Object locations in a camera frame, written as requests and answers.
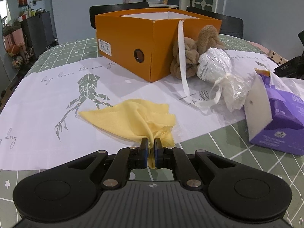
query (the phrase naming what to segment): white ribbon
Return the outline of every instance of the white ribbon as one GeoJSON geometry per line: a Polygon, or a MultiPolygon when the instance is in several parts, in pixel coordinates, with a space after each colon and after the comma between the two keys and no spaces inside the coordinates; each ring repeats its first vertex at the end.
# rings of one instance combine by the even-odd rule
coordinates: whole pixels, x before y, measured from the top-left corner
{"type": "Polygon", "coordinates": [[[213,85],[210,93],[213,91],[215,87],[218,87],[218,90],[215,93],[215,97],[213,99],[207,100],[207,101],[198,101],[198,102],[193,102],[191,95],[190,95],[190,90],[186,78],[186,52],[185,52],[185,42],[184,42],[184,27],[183,27],[183,21],[179,21],[178,23],[178,31],[177,31],[177,40],[178,40],[178,53],[179,53],[179,68],[180,68],[180,74],[181,74],[181,82],[183,85],[183,90],[186,94],[185,100],[188,103],[193,104],[194,106],[200,108],[200,109],[207,109],[219,102],[219,99],[221,98],[222,95],[222,86],[219,85],[220,82],[225,79],[228,75],[227,74],[223,78],[219,78],[213,85]]]}

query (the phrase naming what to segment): black cabinet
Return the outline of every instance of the black cabinet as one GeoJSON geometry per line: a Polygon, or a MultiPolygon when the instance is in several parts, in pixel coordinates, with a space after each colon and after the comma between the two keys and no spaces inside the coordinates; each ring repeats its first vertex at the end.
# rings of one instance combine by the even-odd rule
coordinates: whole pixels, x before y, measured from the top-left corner
{"type": "Polygon", "coordinates": [[[21,26],[27,45],[33,47],[36,58],[54,41],[50,12],[32,16],[22,21],[21,26]]]}

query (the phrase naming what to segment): white paper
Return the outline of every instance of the white paper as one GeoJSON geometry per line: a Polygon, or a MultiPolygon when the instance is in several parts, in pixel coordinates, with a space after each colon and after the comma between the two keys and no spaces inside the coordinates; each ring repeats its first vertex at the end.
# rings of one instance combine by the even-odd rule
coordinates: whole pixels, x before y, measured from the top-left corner
{"type": "MultiPolygon", "coordinates": [[[[241,65],[241,69],[252,67],[241,65]]],[[[75,110],[65,119],[68,130],[63,127],[58,138],[55,125],[69,110],[68,105],[79,98],[78,82],[87,74],[99,77],[95,93],[109,98],[98,98],[101,102],[115,105],[141,98],[169,104],[169,112],[176,115],[177,124],[172,131],[176,143],[245,118],[243,110],[230,113],[224,104],[213,106],[207,114],[201,113],[184,101],[181,81],[171,75],[149,83],[105,57],[86,59],[32,73],[21,81],[0,115],[0,169],[47,169],[97,150],[115,154],[121,148],[138,146],[92,126],[76,116],[75,110]]],[[[189,78],[188,84],[194,102],[208,100],[211,86],[198,77],[189,78]]],[[[94,101],[87,98],[79,111],[96,108],[94,101]]]]}
{"type": "Polygon", "coordinates": [[[238,50],[226,50],[226,52],[234,61],[236,73],[243,78],[255,74],[254,68],[274,72],[278,67],[265,54],[238,50]]]}
{"type": "Polygon", "coordinates": [[[121,16],[154,20],[154,21],[169,20],[169,19],[198,19],[197,17],[189,16],[182,13],[174,13],[174,12],[134,13],[134,14],[121,15],[121,16]]]}

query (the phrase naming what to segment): yellow cloth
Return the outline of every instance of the yellow cloth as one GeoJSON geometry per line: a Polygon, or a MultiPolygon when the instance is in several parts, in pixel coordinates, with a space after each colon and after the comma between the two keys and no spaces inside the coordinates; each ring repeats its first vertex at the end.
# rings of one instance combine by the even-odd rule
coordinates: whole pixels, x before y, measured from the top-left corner
{"type": "Polygon", "coordinates": [[[141,142],[148,138],[148,166],[155,168],[154,139],[160,138],[163,147],[174,146],[171,134],[175,125],[175,115],[169,114],[169,105],[155,104],[142,99],[129,99],[113,107],[102,110],[79,112],[91,124],[120,137],[141,142]]]}

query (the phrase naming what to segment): green tablecloth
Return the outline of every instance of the green tablecloth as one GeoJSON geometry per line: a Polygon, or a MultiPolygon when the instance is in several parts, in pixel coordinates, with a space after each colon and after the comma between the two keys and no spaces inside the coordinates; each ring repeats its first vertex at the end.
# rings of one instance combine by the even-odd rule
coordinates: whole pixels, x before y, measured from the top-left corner
{"type": "MultiPolygon", "coordinates": [[[[226,35],[220,35],[220,38],[225,43],[227,49],[264,53],[243,39],[226,35]]],[[[43,53],[28,72],[28,75],[99,56],[96,38],[68,42],[43,53]]],[[[304,173],[301,169],[304,157],[250,145],[245,120],[178,143],[176,146],[182,148],[188,154],[193,154],[197,149],[204,149],[281,177],[290,185],[293,194],[292,202],[284,218],[294,227],[301,227],[300,218],[304,217],[302,199],[302,196],[304,196],[304,173]]],[[[12,227],[16,222],[21,220],[12,201],[13,189],[19,181],[38,172],[40,170],[0,170],[1,227],[12,227]]],[[[173,180],[172,172],[166,169],[136,169],[132,171],[130,178],[142,181],[173,180]]]]}

